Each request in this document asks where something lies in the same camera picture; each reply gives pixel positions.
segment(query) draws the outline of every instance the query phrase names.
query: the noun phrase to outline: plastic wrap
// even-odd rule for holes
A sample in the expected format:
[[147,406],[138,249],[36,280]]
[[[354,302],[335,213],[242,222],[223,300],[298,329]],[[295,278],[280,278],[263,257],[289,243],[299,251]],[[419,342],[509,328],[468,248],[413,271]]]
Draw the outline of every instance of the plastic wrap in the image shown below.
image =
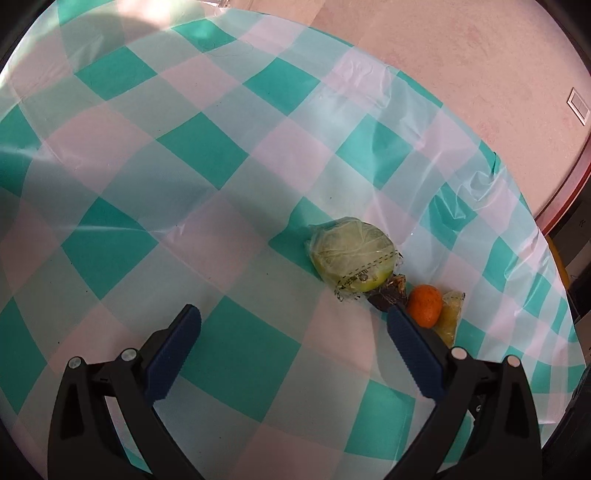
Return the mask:
[[448,348],[453,346],[456,339],[457,324],[462,318],[462,306],[466,294],[461,291],[450,291],[443,296],[443,308],[439,320],[433,330],[441,337]]
[[307,226],[344,217],[410,284],[466,293],[456,344],[521,357],[547,438],[584,368],[566,294],[505,166],[437,98],[271,15],[60,0],[0,76],[2,421],[44,472],[67,360],[192,303],[201,337],[155,408],[206,478],[383,478],[432,404],[381,313],[315,274]]
[[358,218],[315,225],[307,243],[310,259],[338,298],[360,297],[382,285],[402,264],[392,241]]

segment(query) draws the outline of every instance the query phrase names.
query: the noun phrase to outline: plastic tablecloth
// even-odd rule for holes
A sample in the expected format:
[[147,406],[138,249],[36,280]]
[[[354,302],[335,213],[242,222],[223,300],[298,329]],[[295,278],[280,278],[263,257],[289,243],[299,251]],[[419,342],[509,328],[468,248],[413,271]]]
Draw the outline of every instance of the plastic tablecloth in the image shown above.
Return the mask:
[[381,314],[314,273],[307,226],[344,216],[388,234],[411,285],[466,292],[456,343],[522,359],[548,438],[584,368],[566,294],[502,161],[437,98],[281,18],[58,0],[0,77],[0,416],[18,446],[46,475],[67,360],[113,359],[192,303],[202,335],[156,409],[206,478],[381,478],[433,403]]

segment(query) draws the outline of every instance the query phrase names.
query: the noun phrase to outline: metal screw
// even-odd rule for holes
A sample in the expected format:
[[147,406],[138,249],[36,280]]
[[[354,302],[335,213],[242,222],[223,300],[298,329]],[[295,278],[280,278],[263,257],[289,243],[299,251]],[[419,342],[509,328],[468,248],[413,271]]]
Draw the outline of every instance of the metal screw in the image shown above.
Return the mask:
[[127,350],[123,350],[121,353],[121,359],[124,362],[131,362],[137,356],[138,351],[135,348],[128,348]]
[[79,356],[75,356],[70,358],[68,362],[68,367],[70,368],[78,368],[82,364],[82,358]]
[[455,346],[452,348],[452,357],[456,360],[465,360],[468,356],[468,352],[466,352],[462,347]]
[[507,357],[507,363],[515,368],[521,365],[521,361],[515,355],[509,355]]

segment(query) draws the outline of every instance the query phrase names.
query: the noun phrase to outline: blue rubber gripper pad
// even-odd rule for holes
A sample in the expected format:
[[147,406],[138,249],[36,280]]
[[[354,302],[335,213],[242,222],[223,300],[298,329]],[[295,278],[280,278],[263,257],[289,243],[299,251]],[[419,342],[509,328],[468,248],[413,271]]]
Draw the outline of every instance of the blue rubber gripper pad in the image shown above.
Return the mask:
[[388,310],[388,334],[422,395],[438,402],[445,395],[443,365],[418,331],[415,321],[397,307]]
[[189,307],[145,370],[144,397],[150,403],[166,398],[201,333],[201,313]]

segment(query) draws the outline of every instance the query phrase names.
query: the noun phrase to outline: yellow fruit in bag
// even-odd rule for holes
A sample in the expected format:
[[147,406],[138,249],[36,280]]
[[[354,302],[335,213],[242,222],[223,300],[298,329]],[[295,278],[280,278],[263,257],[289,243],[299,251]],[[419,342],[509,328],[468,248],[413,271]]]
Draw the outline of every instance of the yellow fruit in bag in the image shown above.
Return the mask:
[[448,348],[451,348],[456,339],[457,323],[462,315],[462,306],[466,294],[461,291],[451,291],[443,296],[443,307],[433,326],[433,330],[441,337]]

